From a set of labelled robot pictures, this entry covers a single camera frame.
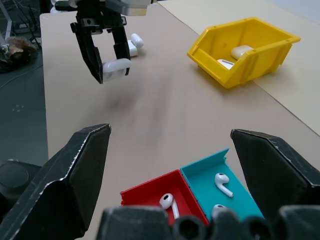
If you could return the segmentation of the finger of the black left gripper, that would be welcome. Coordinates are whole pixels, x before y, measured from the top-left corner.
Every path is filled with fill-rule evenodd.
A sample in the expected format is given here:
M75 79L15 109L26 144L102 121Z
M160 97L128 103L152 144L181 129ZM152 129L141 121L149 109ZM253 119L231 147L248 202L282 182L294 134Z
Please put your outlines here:
M114 40L113 49L116 59L131 59L127 35L124 26L107 29L111 33Z
M103 65L99 50L95 47L91 34L76 31L75 36L82 58L91 75L99 84L103 84Z

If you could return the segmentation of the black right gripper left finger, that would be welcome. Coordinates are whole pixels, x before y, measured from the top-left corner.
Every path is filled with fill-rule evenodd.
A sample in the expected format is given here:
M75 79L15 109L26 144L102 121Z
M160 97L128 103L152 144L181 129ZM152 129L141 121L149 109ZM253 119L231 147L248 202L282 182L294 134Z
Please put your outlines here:
M16 201L0 194L0 240L75 240L89 229L111 134L107 123L75 132Z

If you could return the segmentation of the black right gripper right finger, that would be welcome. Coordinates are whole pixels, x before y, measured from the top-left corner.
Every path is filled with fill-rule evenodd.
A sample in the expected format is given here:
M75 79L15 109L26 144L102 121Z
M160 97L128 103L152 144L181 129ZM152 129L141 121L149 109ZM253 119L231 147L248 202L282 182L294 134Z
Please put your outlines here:
M272 220L290 205L320 206L320 171L278 136L244 129L230 133L248 190Z

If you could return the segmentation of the white earbud case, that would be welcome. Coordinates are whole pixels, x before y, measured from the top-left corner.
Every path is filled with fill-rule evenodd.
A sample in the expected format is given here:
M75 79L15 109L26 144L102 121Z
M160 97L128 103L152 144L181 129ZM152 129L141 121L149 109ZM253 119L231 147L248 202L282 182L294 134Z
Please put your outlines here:
M138 34L133 33L127 41L127 44L130 57L136 57L140 49L144 46L144 41Z
M244 53L247 53L252 50L253 50L253 48L248 45L240 45L240 46L234 47L231 50L231 56L234 59L238 60L244 55Z
M122 78L126 75L127 69L132 65L131 60L120 58L114 61L105 62L102 66L103 81Z

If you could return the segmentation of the yellow plastic bin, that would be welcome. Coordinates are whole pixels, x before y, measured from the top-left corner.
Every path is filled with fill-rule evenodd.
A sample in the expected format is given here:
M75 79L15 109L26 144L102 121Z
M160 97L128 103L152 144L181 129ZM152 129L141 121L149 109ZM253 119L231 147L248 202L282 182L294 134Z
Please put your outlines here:
M222 87L230 89L275 72L300 40L257 17L248 17L207 27L187 56ZM236 60L231 51L241 45L253 50Z

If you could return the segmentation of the black rounded housing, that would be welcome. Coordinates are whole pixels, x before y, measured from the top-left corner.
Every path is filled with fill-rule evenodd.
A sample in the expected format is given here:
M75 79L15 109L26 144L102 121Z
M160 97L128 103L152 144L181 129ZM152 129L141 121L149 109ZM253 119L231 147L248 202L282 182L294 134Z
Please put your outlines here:
M15 202L41 168L25 162L0 160L0 194L8 202Z

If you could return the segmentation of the white earbud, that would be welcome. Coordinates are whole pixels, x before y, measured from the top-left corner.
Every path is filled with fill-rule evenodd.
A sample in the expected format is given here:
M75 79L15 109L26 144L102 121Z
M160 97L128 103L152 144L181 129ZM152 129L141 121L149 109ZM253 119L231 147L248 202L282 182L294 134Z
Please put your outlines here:
M229 183L229 181L229 177L221 172L217 173L214 177L216 187L227 197L232 198L234 196L233 192L225 187L225 184Z
M221 214L221 213L233 213L233 210L230 209L229 207L226 207L222 204L215 204L212 208L212 211L211 211L211 217L212 218L216 218L218 216L218 214Z
M164 210L172 209L174 219L180 217L179 208L174 196L171 193L165 193L159 200L159 205Z

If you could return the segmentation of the black stand legs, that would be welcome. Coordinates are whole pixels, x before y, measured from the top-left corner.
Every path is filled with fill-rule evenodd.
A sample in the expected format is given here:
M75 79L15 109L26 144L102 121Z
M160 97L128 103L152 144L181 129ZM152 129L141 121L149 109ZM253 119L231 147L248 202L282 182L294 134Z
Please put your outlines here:
M19 2L14 2L15 7L17 8L18 13L16 16L19 21L16 21L13 24L13 33L17 35L30 35L29 41L36 45L39 49L42 48L41 45L41 33L40 25L34 14L35 8L32 8L30 5L25 6Z

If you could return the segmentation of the teal plastic tray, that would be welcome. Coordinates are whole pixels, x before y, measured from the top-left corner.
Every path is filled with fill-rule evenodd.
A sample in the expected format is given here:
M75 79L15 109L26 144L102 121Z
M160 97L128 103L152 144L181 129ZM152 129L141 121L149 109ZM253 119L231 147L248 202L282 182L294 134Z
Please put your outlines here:
M208 220L215 205L232 209L241 220L250 216L263 217L252 196L226 164L228 151L221 150L180 168L180 171ZM228 177L229 181L223 187L233 193L232 197L217 187L215 176L220 174Z

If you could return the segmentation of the black bag with brown debris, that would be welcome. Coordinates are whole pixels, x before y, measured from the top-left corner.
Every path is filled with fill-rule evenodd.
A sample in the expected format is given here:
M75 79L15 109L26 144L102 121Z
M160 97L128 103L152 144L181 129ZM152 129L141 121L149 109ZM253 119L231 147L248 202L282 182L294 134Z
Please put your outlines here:
M0 42L0 74L25 66L36 51L37 48L25 37L11 36Z

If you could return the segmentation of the red plastic tray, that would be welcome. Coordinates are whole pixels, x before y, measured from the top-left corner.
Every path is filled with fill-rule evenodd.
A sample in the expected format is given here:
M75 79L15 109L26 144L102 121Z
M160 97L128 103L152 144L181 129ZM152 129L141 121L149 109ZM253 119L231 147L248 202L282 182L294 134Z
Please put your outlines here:
M176 169L120 193L122 206L160 206L164 194L172 194L179 215L195 216L208 225L209 221L182 173Z

